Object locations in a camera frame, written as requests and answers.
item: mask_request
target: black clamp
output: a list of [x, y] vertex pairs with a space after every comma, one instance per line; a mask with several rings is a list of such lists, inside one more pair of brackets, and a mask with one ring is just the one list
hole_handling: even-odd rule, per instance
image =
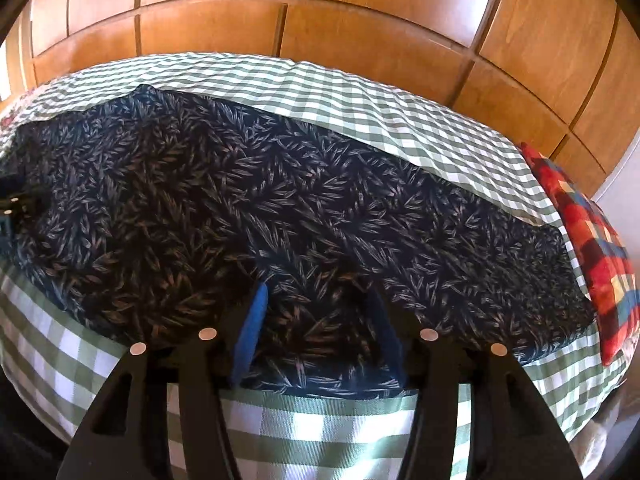
[[218, 390], [236, 386], [248, 372], [267, 299], [267, 288], [259, 283], [217, 329], [204, 328], [168, 351], [149, 351], [142, 342], [131, 346], [78, 427], [58, 480], [169, 478], [166, 449], [162, 453], [166, 397], [164, 402], [152, 400], [154, 392], [166, 394], [169, 382], [180, 384], [180, 426], [190, 480], [241, 480]]
[[17, 174], [0, 176], [0, 236], [11, 237], [15, 227], [26, 217], [35, 216], [42, 209], [42, 188], [25, 189]]
[[458, 386], [471, 386], [468, 480], [581, 480], [556, 419], [505, 346], [466, 349], [421, 328], [412, 312], [392, 306], [373, 286], [367, 310], [390, 370], [418, 389], [398, 480], [448, 480], [458, 418]]
[[[239, 480], [218, 389], [248, 371], [264, 319], [267, 290], [232, 309], [217, 329], [151, 352], [136, 343], [107, 378], [65, 456], [58, 480], [169, 479], [166, 384], [179, 382], [180, 425], [190, 480]], [[418, 390], [399, 480], [449, 480], [458, 418], [458, 387], [472, 390], [468, 480], [581, 480], [573, 453], [520, 364], [507, 349], [466, 349], [370, 288], [367, 313], [383, 357], [407, 389]], [[125, 385], [124, 394], [119, 394]], [[120, 398], [119, 411], [110, 406]], [[121, 424], [114, 424], [121, 418]]]

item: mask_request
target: green and white checkered fabric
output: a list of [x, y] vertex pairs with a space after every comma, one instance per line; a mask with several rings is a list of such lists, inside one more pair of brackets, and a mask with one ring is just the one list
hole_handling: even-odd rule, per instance
[[[31, 410], [69, 441], [126, 348], [71, 319], [28, 280], [0, 261], [0, 364]], [[627, 368], [620, 352], [604, 368], [598, 330], [525, 370], [567, 439], [596, 413]], [[458, 393], [452, 478], [466, 475], [470, 389]], [[232, 449], [244, 480], [394, 480], [408, 441], [415, 396], [379, 400], [306, 399], [271, 392], [223, 393]], [[178, 387], [167, 402], [175, 480], [186, 478]]]
[[[407, 92], [309, 63], [229, 54], [109, 63], [53, 82], [22, 110], [16, 124], [86, 109], [140, 83], [227, 98], [327, 126], [428, 168], [520, 218], [563, 229], [518, 150], [498, 133]], [[10, 135], [2, 139], [9, 140]], [[570, 245], [568, 250], [573, 256]], [[16, 269], [0, 262], [0, 363], [27, 405], [58, 436], [70, 440], [124, 351], [61, 312]], [[612, 365], [602, 366], [594, 324], [526, 370], [571, 439], [626, 367], [622, 352]], [[179, 479], [186, 473], [177, 396], [178, 388], [171, 386], [170, 457]], [[301, 399], [246, 390], [224, 397], [244, 480], [393, 479], [415, 405], [415, 397]], [[466, 473], [470, 413], [470, 393], [461, 386], [452, 466], [457, 479]]]

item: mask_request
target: red plaid pillow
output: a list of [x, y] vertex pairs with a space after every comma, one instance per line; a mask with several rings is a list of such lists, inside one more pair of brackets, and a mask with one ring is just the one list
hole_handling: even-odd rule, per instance
[[562, 217], [596, 310], [602, 363], [609, 365], [640, 320], [631, 261], [602, 210], [564, 171], [523, 142], [522, 155]]

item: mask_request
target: fabric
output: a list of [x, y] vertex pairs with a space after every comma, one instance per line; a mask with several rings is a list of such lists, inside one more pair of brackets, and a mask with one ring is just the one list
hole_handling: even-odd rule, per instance
[[44, 84], [31, 89], [28, 92], [25, 92], [24, 94], [15, 98], [14, 101], [11, 102], [11, 104], [0, 111], [0, 137], [3, 137], [4, 132], [8, 131], [11, 128], [16, 117], [20, 115], [20, 113], [27, 107], [27, 105], [29, 105], [34, 100], [34, 98], [42, 94], [47, 89], [49, 89], [48, 84]]
[[[72, 320], [4, 260], [0, 276], [2, 368], [38, 418], [69, 442], [126, 348]], [[594, 323], [584, 336], [525, 370], [570, 440], [627, 367], [622, 352], [609, 367], [602, 366]], [[185, 471], [177, 391], [169, 387], [167, 417], [170, 459], [179, 480]], [[392, 473], [404, 456], [416, 400], [311, 399], [240, 388], [223, 397], [244, 480], [297, 479], [300, 471], [305, 478], [395, 480]], [[452, 477], [463, 480], [471, 413], [466, 386], [460, 387], [458, 400]], [[331, 452], [320, 455], [318, 449]]]
[[[408, 148], [402, 147], [402, 138], [413, 139], [418, 146], [415, 149], [426, 154], [418, 160], [419, 165], [428, 168], [431, 173], [459, 182], [465, 189], [484, 196], [533, 224], [547, 222], [564, 230], [558, 213], [517, 148], [499, 134], [451, 110], [398, 89], [309, 63], [296, 64], [255, 56], [187, 53], [140, 57], [97, 66], [53, 81], [47, 91], [21, 111], [8, 130], [1, 131], [0, 128], [0, 140], [5, 145], [9, 143], [15, 126], [25, 121], [46, 120], [66, 110], [83, 110], [127, 94], [145, 82], [156, 88], [183, 89], [228, 98], [327, 126], [362, 142], [370, 143], [369, 137], [375, 134], [381, 149], [392, 153], [400, 151], [402, 158], [413, 156], [405, 153]], [[498, 144], [488, 144], [487, 137], [495, 137]], [[446, 160], [441, 159], [440, 153], [447, 153]], [[476, 171], [474, 167], [487, 170]], [[531, 210], [530, 214], [526, 213], [527, 208]], [[565, 242], [572, 255], [567, 238]], [[51, 431], [69, 441], [95, 393], [125, 349], [73, 321], [34, 290], [33, 285], [19, 272], [7, 267], [6, 263], [3, 265], [1, 269], [4, 271], [0, 272], [2, 368], [38, 418]], [[572, 265], [578, 282], [584, 285], [584, 281], [580, 281], [582, 275], [574, 257]], [[530, 373], [570, 440], [590, 420], [603, 399], [618, 384], [627, 367], [628, 361], [622, 352], [616, 355], [609, 367], [602, 366], [594, 323], [575, 342], [527, 365], [525, 370]], [[254, 404], [243, 397], [244, 393], [245, 390], [234, 391], [230, 405], [237, 410], [239, 418], [252, 420], [256, 410]], [[269, 397], [270, 402], [295, 399], [269, 392], [255, 393]], [[370, 412], [364, 414], [370, 415], [372, 412], [385, 413], [386, 403], [398, 402], [399, 399], [403, 397], [315, 401], [322, 403], [319, 411], [327, 414], [335, 414], [334, 402], [340, 402], [341, 405], [349, 402], [366, 403]], [[299, 410], [300, 413], [306, 413], [307, 408], [307, 405], [297, 408], [290, 404], [282, 407], [284, 411]], [[464, 409], [461, 403], [459, 413]], [[323, 418], [322, 423], [333, 423], [340, 427], [345, 423], [353, 424], [354, 421]], [[261, 424], [260, 428], [254, 426], [246, 429], [248, 437], [252, 439], [250, 449], [263, 449], [262, 455], [251, 454], [241, 447], [234, 449], [238, 459], [246, 460], [248, 464], [255, 463], [252, 466], [256, 470], [255, 477], [249, 478], [267, 479], [270, 478], [270, 471], [283, 469], [281, 464], [270, 462], [270, 456], [274, 456], [270, 450], [273, 444], [286, 446], [288, 441], [264, 439], [263, 434], [271, 431], [272, 427], [272, 424]], [[309, 450], [318, 446], [318, 440], [304, 434], [293, 443]], [[170, 444], [174, 450], [174, 471], [178, 471], [180, 440]], [[375, 456], [374, 460], [394, 460], [404, 454], [404, 449], [399, 452], [387, 444], [388, 441], [381, 438], [366, 446], [342, 442], [335, 447], [340, 449], [341, 456], [359, 457], [358, 463], [370, 460], [371, 456]], [[466, 471], [468, 438], [460, 439], [456, 456], [462, 458], [457, 460], [452, 471], [458, 472], [454, 475], [456, 480], [462, 480]], [[322, 467], [325, 468], [321, 469], [313, 461], [306, 464], [306, 477], [319, 478], [330, 471], [333, 478], [376, 478], [373, 475], [356, 474], [353, 470], [342, 475], [339, 461]]]
[[510, 140], [404, 90], [308, 62], [186, 52], [98, 65], [52, 81], [11, 128], [0, 129], [0, 156], [17, 125], [85, 110], [139, 84], [229, 99], [323, 126], [426, 168], [533, 225], [551, 224], [562, 233], [587, 294], [562, 220]]
[[560, 233], [395, 155], [226, 100], [140, 86], [25, 124], [0, 161], [50, 203], [5, 254], [62, 310], [155, 348], [270, 290], [250, 376], [296, 395], [393, 396], [364, 314], [396, 308], [522, 362], [593, 322]]
[[66, 448], [31, 413], [0, 370], [0, 478], [55, 480]]
[[593, 473], [600, 462], [607, 447], [607, 434], [615, 427], [618, 419], [620, 423], [624, 420], [624, 417], [620, 416], [620, 407], [625, 398], [625, 387], [617, 388], [604, 400], [598, 413], [571, 441], [571, 450], [585, 478]]
[[597, 312], [602, 362], [607, 365], [640, 322], [640, 291], [629, 255], [601, 209], [564, 171], [524, 142], [522, 154], [572, 240]]

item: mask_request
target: navy floral comforter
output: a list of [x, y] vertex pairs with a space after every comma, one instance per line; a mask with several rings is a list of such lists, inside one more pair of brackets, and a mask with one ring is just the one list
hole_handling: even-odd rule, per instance
[[233, 102], [140, 86], [20, 127], [0, 170], [49, 199], [8, 255], [103, 335], [175, 344], [266, 282], [246, 387], [398, 394], [362, 313], [373, 279], [424, 327], [475, 347], [503, 342], [521, 362], [594, 319], [554, 227]]

